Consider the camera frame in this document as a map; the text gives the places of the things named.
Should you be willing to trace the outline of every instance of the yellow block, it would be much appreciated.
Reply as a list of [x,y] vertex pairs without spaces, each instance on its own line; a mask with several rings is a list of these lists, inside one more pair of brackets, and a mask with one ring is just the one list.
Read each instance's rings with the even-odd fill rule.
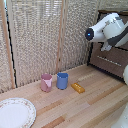
[[74,83],[71,85],[71,87],[76,90],[78,93],[82,93],[85,92],[85,89],[83,87],[81,87],[79,84]]

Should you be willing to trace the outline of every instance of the pink cup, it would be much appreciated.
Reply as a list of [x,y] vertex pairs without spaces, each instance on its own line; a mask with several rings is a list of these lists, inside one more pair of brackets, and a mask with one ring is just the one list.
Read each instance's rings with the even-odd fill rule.
[[45,92],[50,92],[52,89],[52,75],[41,75],[41,89]]

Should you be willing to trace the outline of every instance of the wooden table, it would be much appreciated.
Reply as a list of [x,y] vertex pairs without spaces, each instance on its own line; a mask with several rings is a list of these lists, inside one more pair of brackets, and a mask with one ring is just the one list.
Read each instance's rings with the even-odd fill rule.
[[[37,110],[32,128],[110,128],[128,102],[128,86],[86,65],[67,73],[65,90],[57,89],[54,75],[49,93],[43,92],[37,81],[1,94],[0,101],[13,97],[30,100]],[[86,91],[77,93],[70,86],[75,82]]]

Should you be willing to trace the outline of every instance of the blue cup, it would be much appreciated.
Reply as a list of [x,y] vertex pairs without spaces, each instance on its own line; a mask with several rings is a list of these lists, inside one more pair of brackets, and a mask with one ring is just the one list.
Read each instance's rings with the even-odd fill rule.
[[57,88],[66,89],[68,84],[68,74],[59,72],[57,74]]

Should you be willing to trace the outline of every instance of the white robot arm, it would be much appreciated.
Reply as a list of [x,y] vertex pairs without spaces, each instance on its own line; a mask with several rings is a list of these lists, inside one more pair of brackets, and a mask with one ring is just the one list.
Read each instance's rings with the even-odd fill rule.
[[[101,51],[109,51],[112,46],[119,47],[128,41],[128,22],[124,25],[117,13],[109,14],[88,28],[85,37],[90,42],[104,42]],[[128,85],[128,65],[125,67],[123,77]],[[128,128],[128,103],[119,120],[111,128]]]
[[117,13],[109,14],[96,25],[89,27],[85,37],[90,42],[107,43],[106,50],[110,46],[119,47],[128,41],[128,22],[124,25]]

